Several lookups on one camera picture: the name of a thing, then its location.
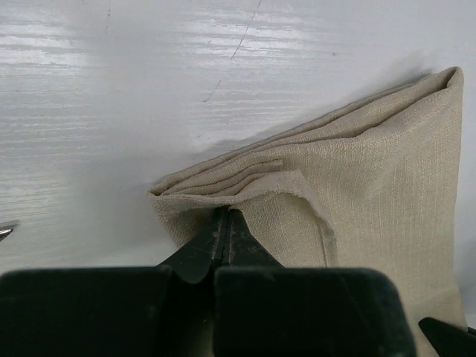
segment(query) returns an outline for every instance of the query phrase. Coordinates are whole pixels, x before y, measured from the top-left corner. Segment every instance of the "linen napkin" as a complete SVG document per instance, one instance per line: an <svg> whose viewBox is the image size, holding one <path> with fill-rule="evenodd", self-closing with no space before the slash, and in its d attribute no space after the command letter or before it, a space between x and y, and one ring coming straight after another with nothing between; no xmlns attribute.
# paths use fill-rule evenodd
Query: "linen napkin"
<svg viewBox="0 0 476 357"><path fill-rule="evenodd" d="M453 275L463 72L448 68L164 177L148 196L178 245L214 208L241 210L287 267L368 267L417 326L466 325Z"/></svg>

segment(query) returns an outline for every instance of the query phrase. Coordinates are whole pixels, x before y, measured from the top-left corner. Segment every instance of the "white table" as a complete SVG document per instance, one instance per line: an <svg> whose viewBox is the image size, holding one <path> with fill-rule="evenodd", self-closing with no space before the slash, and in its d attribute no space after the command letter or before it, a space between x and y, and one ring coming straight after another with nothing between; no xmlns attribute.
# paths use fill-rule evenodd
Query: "white table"
<svg viewBox="0 0 476 357"><path fill-rule="evenodd" d="M163 175L460 65L455 256L476 326L475 11L464 0L0 0L0 222L20 221L0 271L156 264L174 251L145 198Z"/></svg>

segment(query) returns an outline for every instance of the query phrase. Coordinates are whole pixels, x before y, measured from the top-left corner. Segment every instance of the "fabric fold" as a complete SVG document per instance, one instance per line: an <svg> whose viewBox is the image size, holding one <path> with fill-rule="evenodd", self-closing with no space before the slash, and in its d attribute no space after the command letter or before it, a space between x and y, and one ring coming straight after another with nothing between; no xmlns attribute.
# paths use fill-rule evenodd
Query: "fabric fold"
<svg viewBox="0 0 476 357"><path fill-rule="evenodd" d="M285 266L385 273L419 355L436 356L419 319L465 325L453 275L462 96L463 72L448 68L168 175L148 197L179 246L230 205Z"/></svg>

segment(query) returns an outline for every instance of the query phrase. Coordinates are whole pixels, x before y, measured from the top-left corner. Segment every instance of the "black plastic part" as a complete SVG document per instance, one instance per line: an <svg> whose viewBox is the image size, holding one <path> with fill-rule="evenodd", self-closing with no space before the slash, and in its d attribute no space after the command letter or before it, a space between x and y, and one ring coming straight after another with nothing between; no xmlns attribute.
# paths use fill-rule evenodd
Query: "black plastic part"
<svg viewBox="0 0 476 357"><path fill-rule="evenodd" d="M415 356L395 286L369 269L222 268L217 357Z"/></svg>
<svg viewBox="0 0 476 357"><path fill-rule="evenodd" d="M167 267L6 274L0 356L151 356L171 275Z"/></svg>
<svg viewBox="0 0 476 357"><path fill-rule="evenodd" d="M184 281L199 283L220 266L281 266L256 241L239 210L215 210L212 220L160 266L169 266Z"/></svg>
<svg viewBox="0 0 476 357"><path fill-rule="evenodd" d="M1 357L209 356L213 348L216 357L415 356L384 275L284 268L228 208L156 268L0 279Z"/></svg>
<svg viewBox="0 0 476 357"><path fill-rule="evenodd" d="M423 318L418 324L440 357L476 356L476 336L472 332L435 318Z"/></svg>

